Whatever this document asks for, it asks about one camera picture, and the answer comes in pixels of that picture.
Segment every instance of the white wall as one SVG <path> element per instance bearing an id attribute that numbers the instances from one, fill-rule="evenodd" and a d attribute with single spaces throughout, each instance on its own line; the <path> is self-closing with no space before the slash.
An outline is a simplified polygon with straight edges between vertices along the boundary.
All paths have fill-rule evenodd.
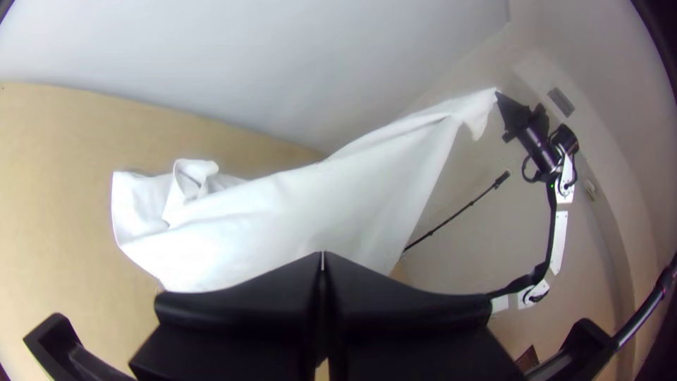
<path id="1" fill-rule="evenodd" d="M 332 152 L 506 22 L 505 0 L 21 0 L 0 78 L 192 111 Z"/>
<path id="2" fill-rule="evenodd" d="M 677 108 L 629 0 L 546 0 L 539 48 L 585 93 L 638 180 L 663 266 L 677 249 Z"/>
<path id="3" fill-rule="evenodd" d="M 602 196 L 600 201 L 590 205 L 589 209 L 579 207 L 572 214 L 572 216 L 585 215 L 586 218 L 570 224 L 573 230 L 567 242 L 577 250 L 571 252 L 572 249 L 568 246 L 563 266 L 575 269 L 574 275 L 570 274 L 570 277 L 598 279 L 597 283 L 592 282 L 589 286 L 606 291 L 590 294 L 577 288 L 578 284 L 570 286 L 568 294 L 562 297 L 565 301 L 583 298 L 576 302 L 582 306 L 581 309 L 574 305 L 567 308 L 551 306 L 553 308 L 551 312 L 534 315 L 541 320 L 535 318 L 536 320 L 527 319 L 527 321 L 552 322 L 556 327 L 555 330 L 545 332 L 543 338 L 551 340 L 549 341 L 551 344 L 561 343 L 563 337 L 555 339 L 554 336 L 557 336 L 555 333 L 557 329 L 569 329 L 571 324 L 565 323 L 564 320 L 571 318 L 576 320 L 583 317 L 592 318 L 607 332 L 613 333 L 643 301 L 658 275 L 660 260 L 657 257 L 651 228 L 654 215 L 648 212 L 642 197 L 642 192 L 646 193 L 645 189 L 637 182 L 634 168 L 629 165 L 626 153 L 616 144 L 614 129 L 600 119 L 598 110 L 587 98 L 586 91 L 578 87 L 578 82 L 573 83 L 557 65 L 530 51 L 537 46 L 543 29 L 547 28 L 539 19 L 539 15 L 544 12 L 542 10 L 544 4 L 529 0 L 513 0 L 511 5 L 513 22 L 459 61 L 409 109 L 425 107 L 440 97 L 466 92 L 477 84 L 481 86 L 488 82 L 502 87 L 511 96 L 520 95 L 523 101 L 529 104 L 543 102 L 550 108 L 549 113 L 554 119 L 566 121 L 574 128 L 581 140 L 583 152 L 589 159 L 582 162 L 589 169 L 589 177 L 594 179 Z M 566 14 L 560 14 L 559 17 L 566 17 Z M 559 64 L 557 57 L 550 53 L 548 55 Z M 529 59 L 526 62 L 520 62 L 527 57 Z M 520 91 L 520 84 L 525 86 L 526 90 Z M 578 108 L 570 120 L 565 120 L 545 96 L 547 90 L 553 86 L 559 86 L 564 90 Z M 644 108 L 641 112 L 646 112 L 648 106 L 639 105 L 640 108 Z M 504 151 L 507 148 L 483 146 L 482 141 L 476 146 L 456 148 L 460 150 L 452 154 L 448 171 L 446 170 L 446 175 L 440 180 L 439 187 L 435 190 L 414 237 L 423 234 L 451 215 L 477 194 L 485 184 L 490 183 L 501 172 L 501 160 L 517 174 L 520 161 L 517 162 L 518 158 L 513 156 L 523 155 L 523 152 L 510 154 Z M 543 236 L 542 231 L 542 234 L 539 234 L 539 229 L 543 230 L 546 226 L 528 225 L 545 211 L 539 212 L 536 205 L 521 205 L 517 199 L 529 197 L 539 200 L 542 196 L 533 193 L 537 192 L 536 189 L 532 190 L 528 186 L 524 188 L 522 185 L 514 185 L 513 188 L 507 186 L 502 191 L 504 196 L 497 196 L 496 203 L 492 204 L 492 201 L 488 200 L 485 206 L 476 205 L 473 207 L 475 210 L 468 211 L 468 214 L 475 217 L 461 217 L 463 223 L 456 222 L 457 225 L 453 230 L 448 230 L 446 238 L 431 238 L 430 242 L 418 248 L 418 259 L 415 259 L 416 252 L 409 256 L 407 266 L 414 284 L 445 292 L 487 291 L 528 272 L 541 260 L 540 256 L 544 249 L 537 247 L 537 243 L 531 241 L 531 237 Z M 507 231 L 511 231 L 514 224 L 525 226 L 525 231 L 529 233 L 522 231 L 521 235 L 510 235 Z M 485 229 L 491 233 L 481 235 Z M 511 256 L 496 257 L 497 252 L 510 253 Z M 577 257 L 576 255 L 581 252 L 586 255 Z M 548 316 L 553 313 L 552 311 L 557 311 L 562 316 Z M 632 377 L 633 372 L 639 370 L 648 354 L 660 320 L 661 316 L 658 313 L 640 331 L 636 343 L 629 343 L 624 353 L 616 358 L 620 374 L 624 377 Z M 522 338 L 520 335 L 523 334 L 524 327 L 520 326 L 521 323 L 510 323 L 510 319 L 507 321 L 503 327 L 512 327 L 513 330 L 513 336 L 508 336 L 507 342 L 509 345 L 520 347 L 519 350 L 525 349 L 521 346 L 527 345 L 530 336 Z"/>
<path id="4" fill-rule="evenodd" d="M 446 294 L 492 291 L 544 260 L 549 222 L 545 185 L 521 179 L 524 149 L 516 141 L 503 143 L 502 130 L 495 110 L 478 143 L 468 136 L 457 139 L 472 148 L 464 155 L 452 154 L 415 236 L 474 198 L 503 168 L 513 176 L 408 253 L 405 266 L 413 286 Z M 581 318 L 592 319 L 607 332 L 618 327 L 620 296 L 609 253 L 582 189 L 570 208 L 568 226 L 562 271 L 549 295 L 529 310 L 502 312 L 489 323 L 514 358 L 532 344 L 541 360 L 552 356 Z M 614 360 L 600 380 L 615 380 L 617 366 Z"/>

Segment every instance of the wall vent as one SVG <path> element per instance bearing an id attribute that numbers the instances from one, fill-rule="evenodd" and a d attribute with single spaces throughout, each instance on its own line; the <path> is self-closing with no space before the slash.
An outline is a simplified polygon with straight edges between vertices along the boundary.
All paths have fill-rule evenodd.
<path id="1" fill-rule="evenodd" d="M 555 102 L 555 105 L 562 111 L 562 114 L 567 118 L 576 110 L 569 98 L 564 96 L 564 93 L 559 88 L 555 87 L 554 89 L 548 91 L 548 97 Z"/>

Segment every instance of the white cloth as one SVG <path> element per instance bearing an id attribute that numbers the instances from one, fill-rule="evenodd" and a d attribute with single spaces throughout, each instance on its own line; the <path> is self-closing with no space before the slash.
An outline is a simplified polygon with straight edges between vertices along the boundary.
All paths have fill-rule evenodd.
<path id="1" fill-rule="evenodd" d="M 118 246 L 169 291 L 223 289 L 328 250 L 382 274 L 397 263 L 463 123 L 478 139 L 495 89 L 369 133 L 323 160 L 252 181 L 214 162 L 113 174 Z"/>

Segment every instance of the white sheet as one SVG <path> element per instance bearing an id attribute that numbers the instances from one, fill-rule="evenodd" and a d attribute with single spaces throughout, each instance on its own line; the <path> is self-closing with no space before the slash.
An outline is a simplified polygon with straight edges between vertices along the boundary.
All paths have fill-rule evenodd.
<path id="1" fill-rule="evenodd" d="M 116 242 L 169 291 L 223 289 L 324 250 L 388 274 L 458 128 L 482 135 L 494 91 L 446 101 L 322 162 L 252 181 L 190 159 L 161 176 L 115 172 Z"/>

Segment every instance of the black cable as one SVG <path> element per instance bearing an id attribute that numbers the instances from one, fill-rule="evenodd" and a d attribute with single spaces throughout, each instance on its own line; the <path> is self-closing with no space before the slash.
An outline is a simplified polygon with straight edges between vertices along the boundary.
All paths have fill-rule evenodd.
<path id="1" fill-rule="evenodd" d="M 536 171 L 534 176 L 532 178 L 528 178 L 527 174 L 524 173 L 524 170 L 527 169 L 527 163 L 529 162 L 529 159 L 531 159 L 531 155 L 528 155 L 527 157 L 524 158 L 524 161 L 522 162 L 522 178 L 524 181 L 533 184 L 536 183 L 539 180 L 539 173 Z"/>
<path id="2" fill-rule="evenodd" d="M 569 189 L 570 186 L 576 183 L 578 181 L 578 171 L 576 171 L 576 161 L 575 161 L 576 156 L 571 155 L 571 169 L 573 169 L 573 179 L 569 181 L 568 183 L 564 184 L 564 190 L 566 191 Z"/>
<path id="3" fill-rule="evenodd" d="M 412 243 L 410 243 L 409 245 L 407 245 L 407 247 L 404 248 L 403 253 L 406 252 L 407 250 L 411 249 L 412 247 L 418 245 L 418 244 L 421 243 L 421 241 L 423 241 L 424 239 L 426 239 L 426 238 L 430 237 L 431 235 L 433 235 L 433 234 L 435 233 L 435 231 L 440 230 L 444 225 L 448 224 L 452 219 L 455 219 L 456 217 L 458 217 L 459 214 L 463 213 L 466 209 L 468 209 L 469 207 L 473 206 L 477 201 L 479 201 L 481 198 L 483 198 L 489 191 L 491 191 L 491 189 L 498 189 L 499 186 L 501 186 L 501 184 L 502 184 L 508 177 L 510 177 L 510 171 L 505 171 L 502 175 L 500 175 L 498 178 L 496 178 L 496 180 L 494 180 L 494 183 L 492 184 L 492 186 L 488 187 L 484 192 L 482 192 L 482 194 L 481 194 L 479 197 L 477 197 L 477 198 L 475 198 L 474 200 L 470 201 L 466 206 L 464 206 L 463 208 L 461 208 L 461 210 L 459 210 L 459 211 L 457 211 L 456 213 L 454 213 L 454 215 L 451 216 L 451 217 L 449 217 L 448 219 L 445 219 L 441 224 L 437 225 L 433 230 L 428 231 L 424 236 L 422 236 L 421 238 L 419 238 L 419 239 L 417 239 L 416 241 L 413 241 Z"/>

